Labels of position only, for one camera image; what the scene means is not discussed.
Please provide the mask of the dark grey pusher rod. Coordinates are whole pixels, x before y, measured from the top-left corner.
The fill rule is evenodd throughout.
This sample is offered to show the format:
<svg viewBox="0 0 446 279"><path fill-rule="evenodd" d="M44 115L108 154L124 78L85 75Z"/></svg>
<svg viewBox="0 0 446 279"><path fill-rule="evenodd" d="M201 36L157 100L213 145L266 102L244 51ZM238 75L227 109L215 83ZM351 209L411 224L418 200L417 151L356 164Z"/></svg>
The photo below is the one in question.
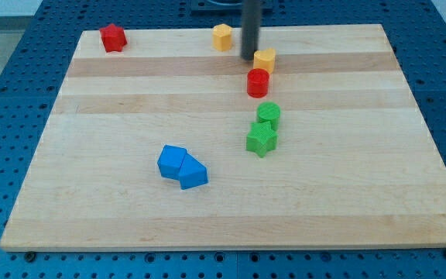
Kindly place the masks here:
<svg viewBox="0 0 446 279"><path fill-rule="evenodd" d="M262 7L260 0L243 0L241 15L241 49L243 60L253 60L258 50Z"/></svg>

